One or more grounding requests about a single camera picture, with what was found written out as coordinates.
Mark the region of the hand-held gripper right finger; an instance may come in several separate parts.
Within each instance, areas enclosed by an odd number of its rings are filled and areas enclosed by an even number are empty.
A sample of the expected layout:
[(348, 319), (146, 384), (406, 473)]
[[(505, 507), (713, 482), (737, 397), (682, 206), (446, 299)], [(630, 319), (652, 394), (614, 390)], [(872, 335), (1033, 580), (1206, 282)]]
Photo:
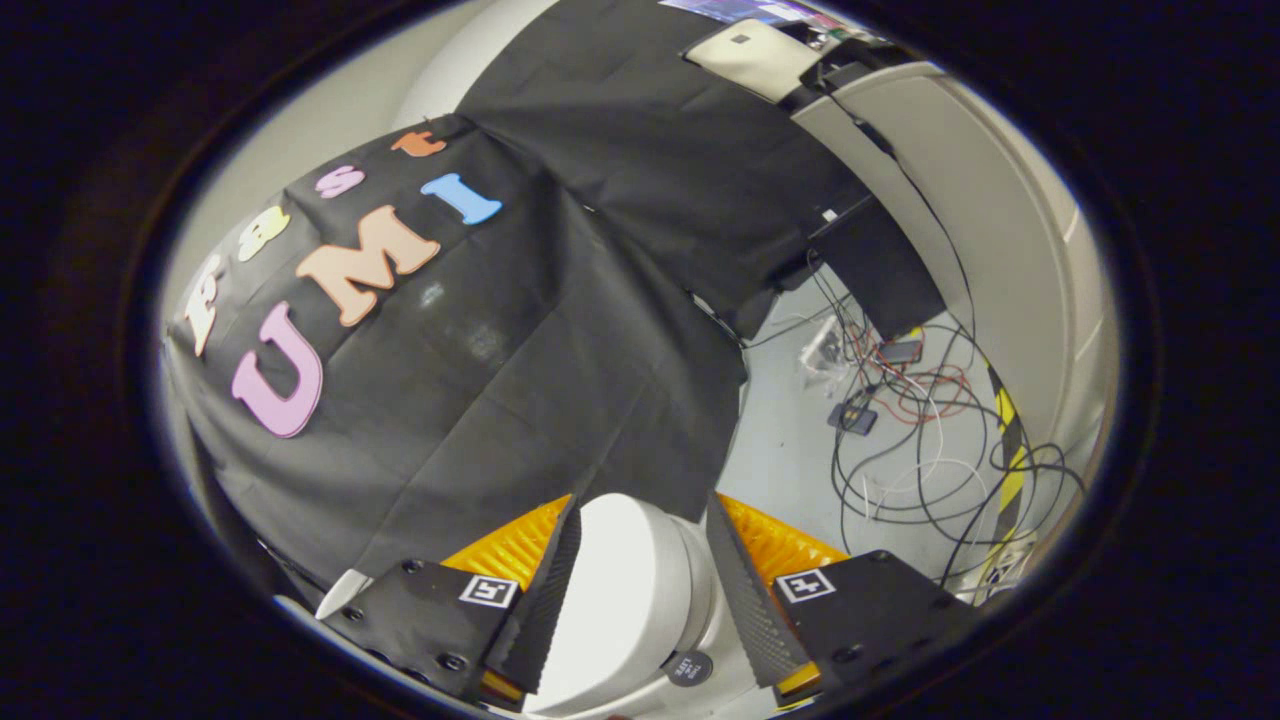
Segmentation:
[(890, 551), (847, 555), (719, 492), (705, 533), (755, 682), (782, 706), (873, 691), (980, 624), (977, 607)]

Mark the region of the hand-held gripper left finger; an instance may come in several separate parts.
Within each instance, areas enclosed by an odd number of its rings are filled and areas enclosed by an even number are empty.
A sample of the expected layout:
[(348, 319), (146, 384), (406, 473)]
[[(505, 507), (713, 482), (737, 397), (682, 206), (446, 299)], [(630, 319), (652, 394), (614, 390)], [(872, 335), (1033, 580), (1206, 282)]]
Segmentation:
[(582, 539), (573, 495), (440, 562), (349, 570), (320, 603), (330, 630), (407, 678), (470, 703), (520, 706), (541, 680)]

